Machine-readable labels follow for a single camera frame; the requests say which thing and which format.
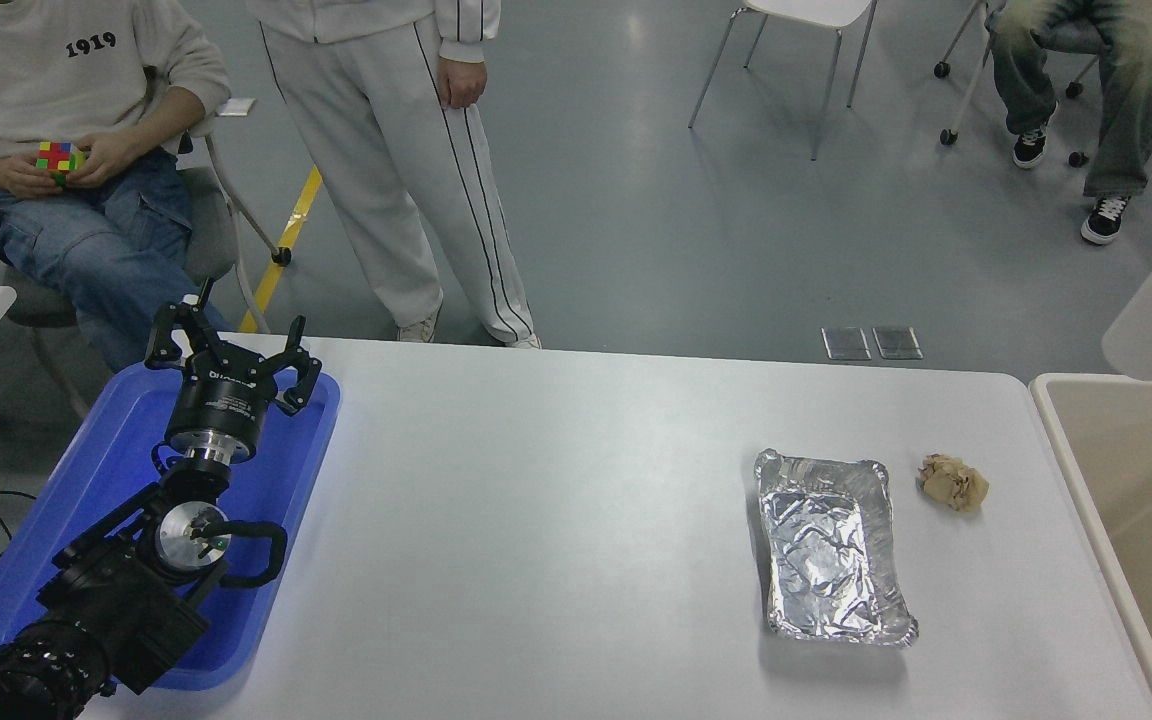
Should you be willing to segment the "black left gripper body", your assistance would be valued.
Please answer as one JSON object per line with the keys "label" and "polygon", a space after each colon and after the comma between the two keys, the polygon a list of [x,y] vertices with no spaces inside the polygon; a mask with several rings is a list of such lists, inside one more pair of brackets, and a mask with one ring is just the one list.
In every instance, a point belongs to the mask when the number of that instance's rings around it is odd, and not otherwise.
{"label": "black left gripper body", "polygon": [[166,425],[166,442],[185,448],[211,432],[234,439],[242,448],[259,446],[276,393],[273,372],[259,366],[185,363],[180,373],[182,386]]}

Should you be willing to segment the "seated person's left hand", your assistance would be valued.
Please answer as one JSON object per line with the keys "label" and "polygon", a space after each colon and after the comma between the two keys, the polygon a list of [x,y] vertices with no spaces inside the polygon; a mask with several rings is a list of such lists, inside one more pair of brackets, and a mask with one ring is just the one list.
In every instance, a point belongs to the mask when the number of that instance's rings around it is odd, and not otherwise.
{"label": "seated person's left hand", "polygon": [[131,129],[93,132],[76,141],[76,147],[83,152],[84,160],[77,170],[67,174],[67,190],[91,190],[108,183],[146,152]]}

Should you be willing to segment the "seated person's right hand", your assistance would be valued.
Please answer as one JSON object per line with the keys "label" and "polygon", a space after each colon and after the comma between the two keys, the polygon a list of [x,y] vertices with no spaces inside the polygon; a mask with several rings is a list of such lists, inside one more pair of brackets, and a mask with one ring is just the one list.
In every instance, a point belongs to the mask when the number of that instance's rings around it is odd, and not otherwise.
{"label": "seated person's right hand", "polygon": [[45,199],[61,192],[50,170],[38,168],[32,156],[0,158],[0,190],[17,199]]}

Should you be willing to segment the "standing person's left hand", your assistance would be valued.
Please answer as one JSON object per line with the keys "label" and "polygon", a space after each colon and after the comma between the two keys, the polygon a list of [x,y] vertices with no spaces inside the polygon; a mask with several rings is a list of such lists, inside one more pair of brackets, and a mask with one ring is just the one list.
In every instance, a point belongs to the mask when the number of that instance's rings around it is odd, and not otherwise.
{"label": "standing person's left hand", "polygon": [[485,92],[488,69],[485,61],[461,61],[439,56],[435,61],[435,96],[444,109],[471,108]]}

